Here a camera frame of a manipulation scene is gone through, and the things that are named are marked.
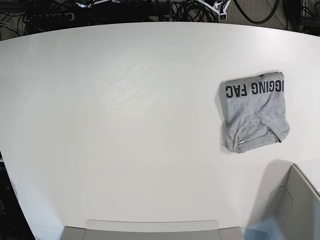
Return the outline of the grey T-shirt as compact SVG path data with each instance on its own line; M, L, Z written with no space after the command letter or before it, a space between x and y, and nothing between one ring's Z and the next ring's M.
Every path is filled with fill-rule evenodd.
M281 143L289 134L282 72L221 83L222 139L232 153Z

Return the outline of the blue translucent object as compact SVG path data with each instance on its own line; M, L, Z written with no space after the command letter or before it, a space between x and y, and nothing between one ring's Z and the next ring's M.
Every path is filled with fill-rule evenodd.
M276 215L271 215L243 229L242 233L245 240L285 240L282 227L283 220Z

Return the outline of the grey bin right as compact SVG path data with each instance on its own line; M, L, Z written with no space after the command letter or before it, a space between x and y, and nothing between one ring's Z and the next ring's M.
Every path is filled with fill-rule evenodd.
M261 220L273 215L283 220L285 240L320 238L320 193L296 164L290 167L285 185L270 194Z

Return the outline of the white frame right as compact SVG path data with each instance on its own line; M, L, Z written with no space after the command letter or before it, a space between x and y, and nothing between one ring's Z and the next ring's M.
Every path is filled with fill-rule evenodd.
M209 3L209 0L197 0L197 2L209 8L218 16L224 16L227 14L231 0L213 0L212 3Z

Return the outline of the white frame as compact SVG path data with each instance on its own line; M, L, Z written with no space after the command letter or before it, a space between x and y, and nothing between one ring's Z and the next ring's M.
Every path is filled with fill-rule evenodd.
M75 0L75 4L80 8L92 8L94 5L104 4L104 3L125 3L125 0Z
M218 16L224 16L227 14L231 0L213 0L212 3L209 3L209 0L197 0L197 2L209 8Z

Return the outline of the white frame left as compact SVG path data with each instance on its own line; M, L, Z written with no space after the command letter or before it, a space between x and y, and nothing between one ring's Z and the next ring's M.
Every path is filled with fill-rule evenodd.
M80 8L92 8L94 5L104 4L104 3L125 3L125 0L75 0L75 4Z

